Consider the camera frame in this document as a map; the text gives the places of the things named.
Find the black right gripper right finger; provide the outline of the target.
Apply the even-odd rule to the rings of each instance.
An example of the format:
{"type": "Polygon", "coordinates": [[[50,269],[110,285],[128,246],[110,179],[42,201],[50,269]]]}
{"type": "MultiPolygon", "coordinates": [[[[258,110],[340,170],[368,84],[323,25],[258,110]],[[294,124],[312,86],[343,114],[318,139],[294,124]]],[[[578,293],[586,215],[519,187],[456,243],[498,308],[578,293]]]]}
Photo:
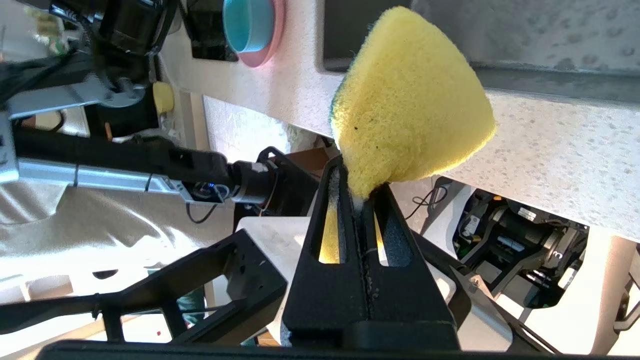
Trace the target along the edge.
{"type": "Polygon", "coordinates": [[[360,348],[460,350],[453,315],[387,184],[363,205],[359,259],[366,304],[360,348]]]}

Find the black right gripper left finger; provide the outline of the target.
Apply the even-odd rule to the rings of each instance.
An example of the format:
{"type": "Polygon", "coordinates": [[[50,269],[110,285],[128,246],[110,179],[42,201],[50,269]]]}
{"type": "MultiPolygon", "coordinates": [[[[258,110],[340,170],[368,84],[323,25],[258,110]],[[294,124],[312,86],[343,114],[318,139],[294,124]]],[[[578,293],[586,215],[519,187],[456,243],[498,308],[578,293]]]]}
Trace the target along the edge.
{"type": "Polygon", "coordinates": [[[282,314],[282,343],[340,347],[343,333],[368,317],[361,242],[341,156],[325,166],[282,314]],[[320,262],[329,211],[330,180],[337,177],[338,263],[320,262]]]}

